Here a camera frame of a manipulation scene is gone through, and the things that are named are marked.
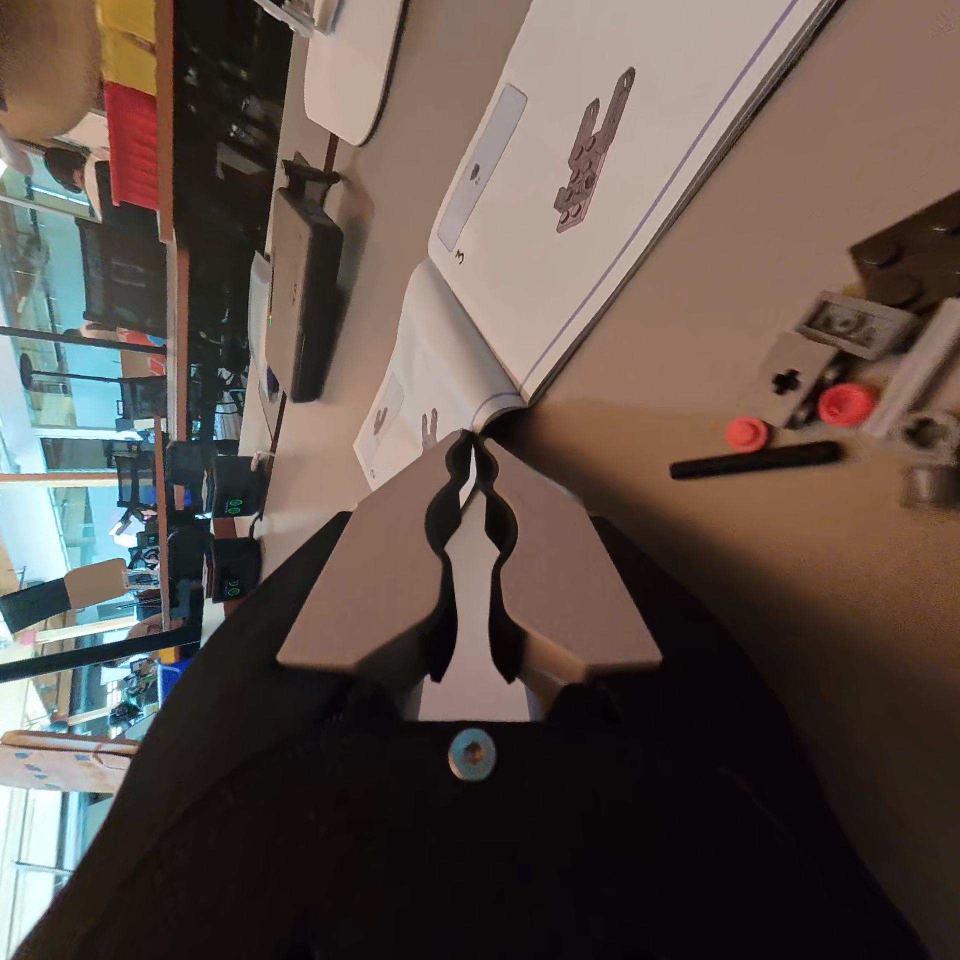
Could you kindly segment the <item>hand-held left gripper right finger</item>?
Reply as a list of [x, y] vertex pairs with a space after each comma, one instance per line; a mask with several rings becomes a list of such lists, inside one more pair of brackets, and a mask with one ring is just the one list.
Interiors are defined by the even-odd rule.
[[493, 665], [546, 716], [571, 686], [659, 670], [664, 656], [594, 520], [564, 487], [475, 438], [490, 570]]

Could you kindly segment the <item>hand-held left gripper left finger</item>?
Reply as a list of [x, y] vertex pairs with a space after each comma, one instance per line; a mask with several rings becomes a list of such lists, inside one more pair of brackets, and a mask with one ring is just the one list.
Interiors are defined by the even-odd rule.
[[438, 441], [353, 510], [277, 654], [406, 697], [447, 673], [458, 634], [447, 552], [474, 436]]

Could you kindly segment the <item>black lego axle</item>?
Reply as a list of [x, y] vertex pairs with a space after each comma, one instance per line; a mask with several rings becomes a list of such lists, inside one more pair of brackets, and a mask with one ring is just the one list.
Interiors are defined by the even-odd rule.
[[844, 458], [845, 449], [841, 443], [820, 440], [673, 462], [668, 467], [668, 475], [674, 481], [690, 482], [724, 476], [813, 469], [840, 463]]

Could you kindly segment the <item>grey lego brick cross hole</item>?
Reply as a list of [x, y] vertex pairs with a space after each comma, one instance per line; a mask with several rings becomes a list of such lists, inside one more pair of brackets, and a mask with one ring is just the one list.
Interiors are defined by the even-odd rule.
[[737, 402], [737, 412], [778, 429], [801, 429], [814, 416], [824, 378], [838, 371], [840, 350], [784, 332], [775, 340]]

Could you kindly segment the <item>grey lego pin connector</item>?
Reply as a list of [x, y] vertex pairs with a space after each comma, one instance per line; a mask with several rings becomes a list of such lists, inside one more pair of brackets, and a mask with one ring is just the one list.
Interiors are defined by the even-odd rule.
[[894, 440], [905, 458], [899, 503], [905, 509], [959, 510], [959, 420], [946, 411], [905, 414]]

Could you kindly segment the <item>light grey hollow lego piece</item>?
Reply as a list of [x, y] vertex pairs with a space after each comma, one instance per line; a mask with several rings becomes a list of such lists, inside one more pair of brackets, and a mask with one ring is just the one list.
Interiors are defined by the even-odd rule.
[[876, 362], [901, 350], [919, 318], [868, 299], [823, 291], [793, 327], [815, 343]]

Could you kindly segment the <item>light grey lego liftarm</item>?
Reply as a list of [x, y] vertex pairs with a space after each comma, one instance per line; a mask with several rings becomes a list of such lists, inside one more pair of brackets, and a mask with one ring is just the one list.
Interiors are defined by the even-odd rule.
[[902, 417], [933, 384], [959, 345], [959, 299], [945, 299], [912, 348], [903, 356], [861, 432], [870, 440], [892, 437]]

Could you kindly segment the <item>lego instruction booklet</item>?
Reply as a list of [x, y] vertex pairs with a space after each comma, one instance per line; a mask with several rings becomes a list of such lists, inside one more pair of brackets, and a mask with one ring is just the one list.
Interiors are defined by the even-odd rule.
[[531, 3], [354, 440], [373, 490], [536, 401], [836, 6]]

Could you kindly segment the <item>white flat device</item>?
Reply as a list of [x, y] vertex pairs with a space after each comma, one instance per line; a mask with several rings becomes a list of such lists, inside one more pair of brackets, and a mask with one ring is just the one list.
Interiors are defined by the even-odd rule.
[[250, 363], [247, 378], [257, 388], [267, 420], [276, 412], [281, 388], [266, 357], [266, 338], [271, 319], [273, 269], [270, 260], [256, 251], [249, 272], [247, 342]]

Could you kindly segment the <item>black rectangular device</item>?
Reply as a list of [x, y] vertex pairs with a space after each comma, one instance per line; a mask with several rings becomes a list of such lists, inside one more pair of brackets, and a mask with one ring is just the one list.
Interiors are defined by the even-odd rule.
[[266, 360], [287, 401], [317, 402], [341, 326], [342, 228], [326, 210], [341, 175], [299, 154], [282, 162], [286, 184], [273, 198]]

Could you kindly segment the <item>wooden board blue dots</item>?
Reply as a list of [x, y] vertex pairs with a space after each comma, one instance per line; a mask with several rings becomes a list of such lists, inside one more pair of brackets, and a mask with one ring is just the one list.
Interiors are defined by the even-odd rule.
[[11, 730], [1, 739], [1, 786], [114, 795], [140, 746], [126, 738]]

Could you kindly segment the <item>red ribbed bin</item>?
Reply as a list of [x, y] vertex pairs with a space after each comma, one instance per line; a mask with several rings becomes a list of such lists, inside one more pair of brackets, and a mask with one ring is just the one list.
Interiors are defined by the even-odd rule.
[[159, 119], [154, 95], [107, 81], [103, 100], [112, 202], [160, 209]]

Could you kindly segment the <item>white rounded board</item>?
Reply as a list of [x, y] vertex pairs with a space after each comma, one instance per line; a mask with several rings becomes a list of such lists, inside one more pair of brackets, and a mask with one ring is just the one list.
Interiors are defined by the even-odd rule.
[[386, 103], [404, 1], [317, 1], [308, 40], [306, 117], [340, 141], [370, 140]]

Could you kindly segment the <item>yellow bin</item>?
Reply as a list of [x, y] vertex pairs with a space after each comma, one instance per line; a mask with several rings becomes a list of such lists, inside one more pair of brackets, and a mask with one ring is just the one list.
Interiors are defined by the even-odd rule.
[[105, 82], [157, 94], [154, 1], [97, 1]]

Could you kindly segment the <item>brown wooden rail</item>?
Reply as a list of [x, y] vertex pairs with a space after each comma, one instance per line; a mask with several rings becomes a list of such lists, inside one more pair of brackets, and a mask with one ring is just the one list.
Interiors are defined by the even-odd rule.
[[189, 438], [188, 319], [189, 252], [175, 227], [175, 48], [176, 4], [153, 2], [155, 103], [157, 115], [157, 226], [166, 255], [166, 432], [172, 441]]

